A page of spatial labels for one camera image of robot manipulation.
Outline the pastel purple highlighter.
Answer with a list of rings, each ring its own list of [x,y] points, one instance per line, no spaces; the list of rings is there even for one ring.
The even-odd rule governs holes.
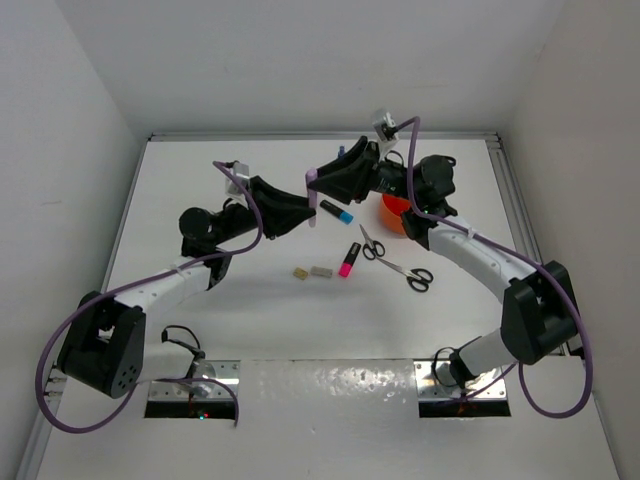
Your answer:
[[[317,170],[309,169],[305,173],[306,191],[308,198],[308,206],[314,211],[317,210],[318,200],[317,192],[311,188],[311,183],[317,179]]]

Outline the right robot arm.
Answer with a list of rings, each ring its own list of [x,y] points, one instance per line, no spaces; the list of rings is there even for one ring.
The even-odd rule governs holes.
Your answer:
[[[410,203],[401,215],[407,237],[440,255],[485,286],[500,302],[500,326],[453,350],[449,380],[464,387],[497,367],[533,365],[580,334],[568,271],[539,265],[475,232],[447,199],[455,191],[454,158],[430,155],[402,165],[382,157],[362,137],[336,160],[306,175],[309,190],[343,204],[377,192]]]

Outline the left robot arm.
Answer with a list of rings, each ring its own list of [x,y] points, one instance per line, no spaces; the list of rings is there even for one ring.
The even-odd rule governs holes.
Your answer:
[[[234,178],[227,190],[220,211],[191,207],[182,213],[176,265],[130,287],[82,299],[56,361],[64,374],[113,399],[141,382],[189,375],[201,349],[168,339],[150,344],[147,326],[224,279],[233,255],[221,244],[251,231],[275,239],[316,215],[313,194],[286,193],[259,176]]]

